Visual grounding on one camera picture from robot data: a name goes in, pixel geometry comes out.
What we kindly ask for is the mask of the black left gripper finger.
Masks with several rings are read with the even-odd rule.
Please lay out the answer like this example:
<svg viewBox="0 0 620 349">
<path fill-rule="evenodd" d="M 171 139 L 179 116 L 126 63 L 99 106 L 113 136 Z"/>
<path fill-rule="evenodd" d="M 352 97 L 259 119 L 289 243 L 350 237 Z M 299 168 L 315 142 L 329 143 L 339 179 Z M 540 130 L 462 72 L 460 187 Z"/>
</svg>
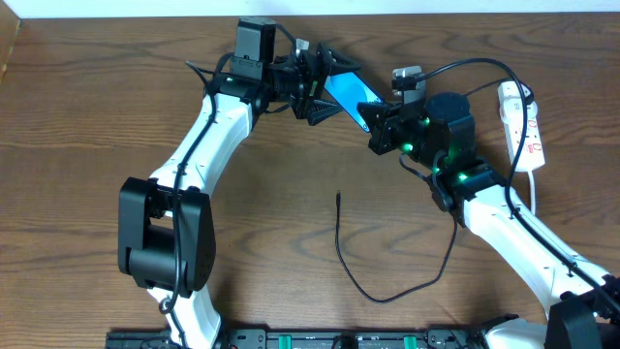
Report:
<svg viewBox="0 0 620 349">
<path fill-rule="evenodd" d="M 306 113 L 306 120 L 310 126 L 316 126 L 342 110 L 342 107 L 337 103 L 314 100 Z"/>
<path fill-rule="evenodd" d="M 320 72 L 326 76 L 353 73 L 361 69 L 361 66 L 355 60 L 324 43 L 318 44 L 317 57 Z"/>
</svg>

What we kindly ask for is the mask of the blue Galaxy smartphone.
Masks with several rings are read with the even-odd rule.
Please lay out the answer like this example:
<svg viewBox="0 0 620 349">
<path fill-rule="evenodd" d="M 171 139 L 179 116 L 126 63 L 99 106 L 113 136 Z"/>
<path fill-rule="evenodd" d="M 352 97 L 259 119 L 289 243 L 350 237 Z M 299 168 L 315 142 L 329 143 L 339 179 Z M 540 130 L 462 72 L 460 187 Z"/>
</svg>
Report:
<svg viewBox="0 0 620 349">
<path fill-rule="evenodd" d="M 325 81 L 325 90 L 364 132 L 370 132 L 366 121 L 357 111 L 357 105 L 359 103 L 382 103 L 384 98 L 359 72 L 329 76 Z"/>
</svg>

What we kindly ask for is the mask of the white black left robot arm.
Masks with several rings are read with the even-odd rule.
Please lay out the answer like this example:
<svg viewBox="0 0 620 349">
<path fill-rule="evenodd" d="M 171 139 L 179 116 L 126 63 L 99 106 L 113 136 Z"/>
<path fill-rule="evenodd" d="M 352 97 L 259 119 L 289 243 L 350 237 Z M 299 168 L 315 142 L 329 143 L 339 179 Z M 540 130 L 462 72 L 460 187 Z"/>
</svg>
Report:
<svg viewBox="0 0 620 349">
<path fill-rule="evenodd" d="M 359 65 L 324 44 L 291 37 L 277 56 L 281 24 L 244 16 L 235 48 L 205 79 L 201 110 L 173 155 L 150 178 L 128 178 L 119 192 L 117 261 L 157 301 L 181 348 L 221 345 L 222 318 L 206 286 L 216 240 L 210 197 L 235 149 L 273 102 L 314 126 L 340 112 L 322 99 L 328 78 Z"/>
</svg>

